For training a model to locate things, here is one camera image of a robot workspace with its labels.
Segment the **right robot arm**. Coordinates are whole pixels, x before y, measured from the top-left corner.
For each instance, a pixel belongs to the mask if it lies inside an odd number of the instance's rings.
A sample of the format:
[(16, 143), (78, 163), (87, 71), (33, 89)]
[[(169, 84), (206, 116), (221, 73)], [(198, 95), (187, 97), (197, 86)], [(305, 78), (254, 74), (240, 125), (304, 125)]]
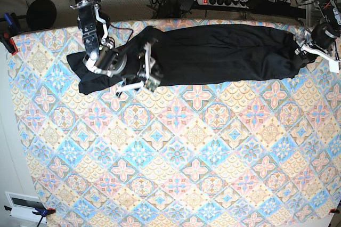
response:
[(151, 43), (145, 42), (138, 51), (137, 71), (129, 71), (127, 53), (120, 53), (109, 38), (110, 19), (101, 12), (102, 0), (70, 0), (70, 7), (78, 11), (78, 27), (82, 31), (86, 55), (85, 67), (95, 74), (133, 76), (148, 80), (155, 60), (151, 56)]

